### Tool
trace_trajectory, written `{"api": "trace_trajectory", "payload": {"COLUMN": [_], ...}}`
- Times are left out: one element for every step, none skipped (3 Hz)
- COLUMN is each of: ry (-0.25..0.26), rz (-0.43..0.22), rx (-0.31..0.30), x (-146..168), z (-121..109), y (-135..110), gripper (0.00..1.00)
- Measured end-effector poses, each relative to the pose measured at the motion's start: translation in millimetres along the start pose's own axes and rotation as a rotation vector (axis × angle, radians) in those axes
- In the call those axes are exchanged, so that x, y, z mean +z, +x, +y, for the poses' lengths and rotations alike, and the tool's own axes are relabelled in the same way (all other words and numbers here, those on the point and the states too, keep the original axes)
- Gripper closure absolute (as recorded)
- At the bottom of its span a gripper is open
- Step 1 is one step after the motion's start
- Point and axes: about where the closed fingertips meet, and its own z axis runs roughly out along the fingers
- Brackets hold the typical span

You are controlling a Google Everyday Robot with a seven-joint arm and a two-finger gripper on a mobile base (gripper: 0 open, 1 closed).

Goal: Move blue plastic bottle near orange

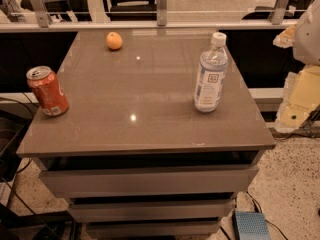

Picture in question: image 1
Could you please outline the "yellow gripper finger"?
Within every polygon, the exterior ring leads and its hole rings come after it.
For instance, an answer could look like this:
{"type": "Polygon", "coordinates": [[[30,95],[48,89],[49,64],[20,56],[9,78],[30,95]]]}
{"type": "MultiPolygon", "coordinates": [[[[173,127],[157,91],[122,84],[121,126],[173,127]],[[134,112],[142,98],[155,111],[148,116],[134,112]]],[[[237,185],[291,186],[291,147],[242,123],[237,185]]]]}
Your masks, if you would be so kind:
{"type": "Polygon", "coordinates": [[[320,105],[320,66],[305,66],[299,73],[289,72],[285,80],[279,123],[299,128],[320,105]]]}
{"type": "Polygon", "coordinates": [[[274,38],[273,44],[280,48],[292,47],[295,30],[296,30],[296,26],[290,25],[274,38]]]}

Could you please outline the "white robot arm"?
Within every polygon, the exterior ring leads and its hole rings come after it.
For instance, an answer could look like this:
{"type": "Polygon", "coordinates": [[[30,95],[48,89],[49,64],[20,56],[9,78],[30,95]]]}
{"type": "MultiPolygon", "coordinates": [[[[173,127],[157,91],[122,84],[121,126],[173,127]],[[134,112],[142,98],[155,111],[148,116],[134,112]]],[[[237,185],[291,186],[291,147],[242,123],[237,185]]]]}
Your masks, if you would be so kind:
{"type": "Polygon", "coordinates": [[[276,114],[274,128],[290,133],[320,105],[320,0],[314,0],[298,22],[277,35],[273,44],[292,47],[294,59],[304,64],[298,73],[288,73],[276,114]]]}

